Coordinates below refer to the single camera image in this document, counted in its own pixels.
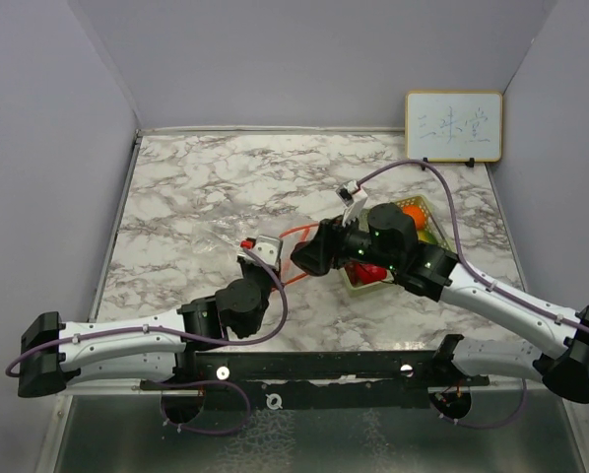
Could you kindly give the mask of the red apple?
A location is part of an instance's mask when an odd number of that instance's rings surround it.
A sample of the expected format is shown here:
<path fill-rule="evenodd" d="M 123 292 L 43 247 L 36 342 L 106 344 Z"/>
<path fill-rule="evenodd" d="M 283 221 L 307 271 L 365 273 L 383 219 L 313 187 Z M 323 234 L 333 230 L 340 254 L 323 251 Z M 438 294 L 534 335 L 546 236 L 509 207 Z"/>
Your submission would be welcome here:
<path fill-rule="evenodd" d="M 387 278 L 387 270 L 372 264 L 354 263 L 349 271 L 349 278 L 351 284 L 356 287 L 368 286 L 384 281 Z"/>

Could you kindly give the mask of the clear zip top bag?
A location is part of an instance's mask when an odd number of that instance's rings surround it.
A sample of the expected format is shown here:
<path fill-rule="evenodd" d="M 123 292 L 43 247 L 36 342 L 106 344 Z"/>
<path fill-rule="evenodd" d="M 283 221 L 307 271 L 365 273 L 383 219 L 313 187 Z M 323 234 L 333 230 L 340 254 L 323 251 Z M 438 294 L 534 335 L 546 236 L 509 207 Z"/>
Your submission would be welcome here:
<path fill-rule="evenodd" d="M 289 259 L 285 263 L 282 262 L 284 238 L 299 234 L 298 242 L 307 242 L 311 231 L 318 227 L 318 223 L 310 223 L 287 229 L 278 236 L 247 237 L 239 243 L 238 261 L 257 265 L 257 259 L 260 259 L 279 276 L 283 276 L 292 266 Z"/>

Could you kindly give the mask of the orange fruit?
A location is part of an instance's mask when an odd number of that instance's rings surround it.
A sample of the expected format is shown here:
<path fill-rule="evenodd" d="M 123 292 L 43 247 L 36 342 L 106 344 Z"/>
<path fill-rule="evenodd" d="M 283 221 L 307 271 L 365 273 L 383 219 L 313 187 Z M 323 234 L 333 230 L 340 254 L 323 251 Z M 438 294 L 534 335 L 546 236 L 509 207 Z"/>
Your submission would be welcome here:
<path fill-rule="evenodd" d="M 406 205 L 401 208 L 402 212 L 411 217 L 416 229 L 424 230 L 427 225 L 427 215 L 426 212 L 417 205 Z"/>

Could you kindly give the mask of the yellow green mango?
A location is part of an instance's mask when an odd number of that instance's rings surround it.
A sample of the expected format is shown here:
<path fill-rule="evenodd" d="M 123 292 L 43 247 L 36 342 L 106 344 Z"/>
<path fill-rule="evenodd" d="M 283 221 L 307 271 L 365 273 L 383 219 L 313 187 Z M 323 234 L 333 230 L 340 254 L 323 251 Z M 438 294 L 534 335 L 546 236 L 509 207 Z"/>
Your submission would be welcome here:
<path fill-rule="evenodd" d="M 419 230 L 417 234 L 420 241 L 439 245 L 439 239 L 433 233 L 427 230 Z"/>

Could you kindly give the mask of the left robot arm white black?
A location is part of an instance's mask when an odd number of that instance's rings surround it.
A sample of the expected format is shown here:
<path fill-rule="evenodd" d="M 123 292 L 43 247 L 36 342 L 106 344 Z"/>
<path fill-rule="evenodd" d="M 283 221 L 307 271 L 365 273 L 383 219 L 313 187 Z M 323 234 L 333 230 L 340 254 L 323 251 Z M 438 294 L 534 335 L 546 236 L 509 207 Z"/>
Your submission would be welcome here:
<path fill-rule="evenodd" d="M 132 321 L 65 322 L 40 314 L 21 337 L 21 354 L 6 369 L 21 398 L 57 394 L 98 379 L 168 381 L 182 389 L 196 379 L 185 356 L 263 342 L 258 332 L 273 291 L 284 287 L 280 261 L 239 257 L 242 276 L 213 295 Z"/>

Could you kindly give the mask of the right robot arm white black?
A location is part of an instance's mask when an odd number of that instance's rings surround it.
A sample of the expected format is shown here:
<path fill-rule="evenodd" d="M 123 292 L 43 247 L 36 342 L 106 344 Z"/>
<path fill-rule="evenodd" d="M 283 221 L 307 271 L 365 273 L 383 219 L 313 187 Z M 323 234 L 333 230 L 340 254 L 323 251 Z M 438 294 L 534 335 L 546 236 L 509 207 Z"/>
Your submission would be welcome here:
<path fill-rule="evenodd" d="M 589 404 L 589 305 L 551 304 L 498 282 L 460 255 L 420 240 L 413 218 L 393 203 L 373 207 L 366 221 L 366 231 L 358 221 L 321 221 L 311 240 L 294 247 L 293 264 L 314 277 L 352 262 L 372 264 L 415 296 L 467 309 L 521 337 L 519 343 L 456 339 L 431 362 L 441 384 L 496 374 L 535 380 L 566 400 Z"/>

